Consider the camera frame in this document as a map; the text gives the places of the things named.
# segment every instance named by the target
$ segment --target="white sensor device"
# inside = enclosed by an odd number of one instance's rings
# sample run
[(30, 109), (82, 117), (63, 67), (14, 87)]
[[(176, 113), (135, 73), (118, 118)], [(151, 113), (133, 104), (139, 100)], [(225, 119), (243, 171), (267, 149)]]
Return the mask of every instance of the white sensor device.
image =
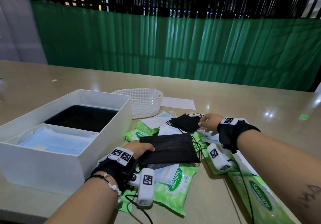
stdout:
[(207, 147), (207, 152), (209, 153), (214, 166), (216, 167), (216, 169), (221, 171), (227, 171), (232, 166), (232, 164), (228, 161), (229, 158), (224, 153), (224, 151), (227, 150), (223, 149), (220, 145), (215, 143), (210, 144)]
[(136, 177), (128, 181), (131, 186), (138, 187), (136, 203), (140, 206), (150, 206), (154, 201), (155, 172), (150, 168), (143, 168)]

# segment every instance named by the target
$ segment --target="black face mask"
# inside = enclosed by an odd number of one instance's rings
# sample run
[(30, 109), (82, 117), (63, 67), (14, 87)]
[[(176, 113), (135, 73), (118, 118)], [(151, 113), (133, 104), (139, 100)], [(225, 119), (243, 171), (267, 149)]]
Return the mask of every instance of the black face mask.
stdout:
[(139, 163), (200, 163), (200, 159), (195, 152), (191, 135), (173, 134), (140, 137), (139, 142), (150, 143), (155, 151), (146, 151), (139, 157)]
[(179, 128), (187, 133), (194, 133), (200, 128), (198, 123), (203, 115), (202, 114), (183, 114), (180, 117), (172, 118), (167, 122), (168, 125)]

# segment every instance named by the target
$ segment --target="white plastic basket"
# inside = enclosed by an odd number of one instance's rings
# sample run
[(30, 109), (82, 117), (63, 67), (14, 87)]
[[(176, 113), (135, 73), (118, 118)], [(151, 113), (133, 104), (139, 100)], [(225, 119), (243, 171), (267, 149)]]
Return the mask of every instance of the white plastic basket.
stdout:
[(133, 119), (157, 115), (163, 98), (163, 93), (156, 89), (117, 90), (113, 94), (124, 94), (132, 97)]

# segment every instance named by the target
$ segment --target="person's left hand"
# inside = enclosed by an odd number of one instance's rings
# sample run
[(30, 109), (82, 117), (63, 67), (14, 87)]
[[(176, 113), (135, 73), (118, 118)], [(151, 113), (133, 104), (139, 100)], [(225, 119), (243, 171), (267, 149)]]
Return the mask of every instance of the person's left hand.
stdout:
[(130, 142), (123, 146), (124, 149), (129, 149), (130, 151), (134, 152), (133, 157), (135, 159), (138, 159), (145, 151), (150, 150), (150, 151), (155, 151), (155, 148), (153, 147), (152, 144), (150, 143), (140, 143), (139, 139), (135, 140), (133, 142)]

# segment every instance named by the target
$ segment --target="green sticky note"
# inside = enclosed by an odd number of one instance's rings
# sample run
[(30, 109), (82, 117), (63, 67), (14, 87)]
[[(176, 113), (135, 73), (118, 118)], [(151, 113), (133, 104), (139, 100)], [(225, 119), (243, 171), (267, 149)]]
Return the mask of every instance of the green sticky note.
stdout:
[(306, 115), (306, 114), (301, 114), (300, 116), (300, 120), (307, 120), (309, 118), (309, 115)]

